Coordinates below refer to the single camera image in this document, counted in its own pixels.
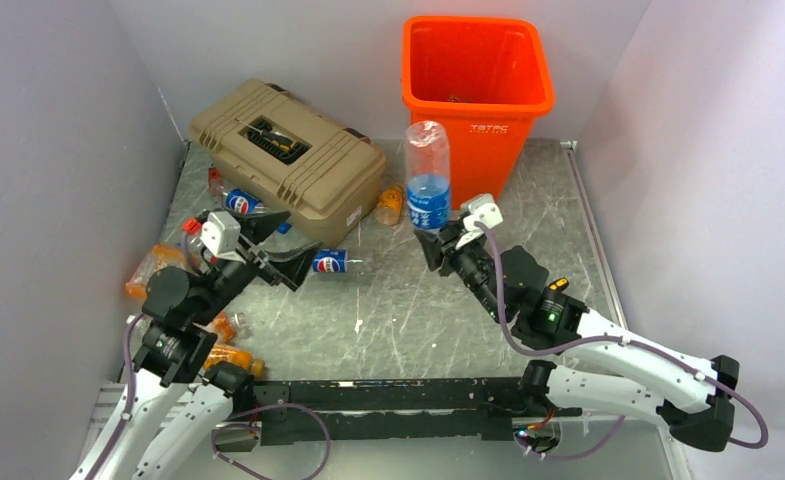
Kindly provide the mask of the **blue label water bottle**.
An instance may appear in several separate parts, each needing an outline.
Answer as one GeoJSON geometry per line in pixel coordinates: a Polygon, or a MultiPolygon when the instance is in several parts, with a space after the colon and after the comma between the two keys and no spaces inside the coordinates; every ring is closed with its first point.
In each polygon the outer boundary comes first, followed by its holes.
{"type": "Polygon", "coordinates": [[[425,120],[405,131],[406,200],[418,230],[437,231],[451,210],[450,143],[445,128],[425,120]]]}

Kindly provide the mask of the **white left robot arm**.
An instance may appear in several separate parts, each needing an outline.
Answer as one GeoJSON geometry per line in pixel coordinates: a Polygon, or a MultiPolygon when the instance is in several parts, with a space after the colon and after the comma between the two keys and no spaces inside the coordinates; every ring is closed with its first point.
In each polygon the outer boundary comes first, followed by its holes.
{"type": "Polygon", "coordinates": [[[228,361],[206,366],[217,341],[206,327],[255,279],[303,284],[321,244],[259,247],[288,217],[215,209],[183,224],[186,264],[149,278],[122,340],[126,387],[73,478],[167,479],[219,423],[253,411],[253,374],[228,361]]]}

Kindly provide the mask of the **pepsi bottle label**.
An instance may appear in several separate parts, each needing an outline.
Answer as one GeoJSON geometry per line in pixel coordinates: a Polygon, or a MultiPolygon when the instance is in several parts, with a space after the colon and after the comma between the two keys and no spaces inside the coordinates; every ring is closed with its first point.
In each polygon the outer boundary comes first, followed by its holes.
{"type": "Polygon", "coordinates": [[[312,261],[313,273],[356,274],[368,267],[368,261],[358,249],[321,249],[312,261]]]}

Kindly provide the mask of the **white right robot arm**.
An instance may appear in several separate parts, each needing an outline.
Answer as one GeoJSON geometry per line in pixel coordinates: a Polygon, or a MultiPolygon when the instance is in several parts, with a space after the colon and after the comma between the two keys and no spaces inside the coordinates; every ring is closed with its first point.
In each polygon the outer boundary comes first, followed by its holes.
{"type": "Polygon", "coordinates": [[[732,444],[732,393],[738,362],[681,354],[635,335],[550,282],[548,270],[523,247],[498,257],[482,238],[462,247],[453,222],[417,232],[429,270],[457,275],[519,349],[540,353],[519,381],[525,411],[598,410],[667,428],[693,448],[720,452],[732,444]]]}

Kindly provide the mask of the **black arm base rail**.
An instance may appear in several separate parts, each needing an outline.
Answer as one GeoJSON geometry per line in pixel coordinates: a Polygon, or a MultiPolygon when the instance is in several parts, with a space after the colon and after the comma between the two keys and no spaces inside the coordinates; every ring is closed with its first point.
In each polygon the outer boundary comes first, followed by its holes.
{"type": "Polygon", "coordinates": [[[254,381],[224,393],[264,446],[330,440],[508,441],[529,420],[578,417],[524,396],[517,377],[254,381]]]}

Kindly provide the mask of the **small orange juice bottle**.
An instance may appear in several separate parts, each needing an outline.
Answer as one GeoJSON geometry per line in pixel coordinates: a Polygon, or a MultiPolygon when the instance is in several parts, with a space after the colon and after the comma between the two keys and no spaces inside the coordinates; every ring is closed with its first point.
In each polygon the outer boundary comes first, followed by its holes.
{"type": "Polygon", "coordinates": [[[395,184],[386,188],[378,197],[374,209],[375,219],[386,226],[397,225],[402,215],[404,204],[404,187],[395,184]]]}

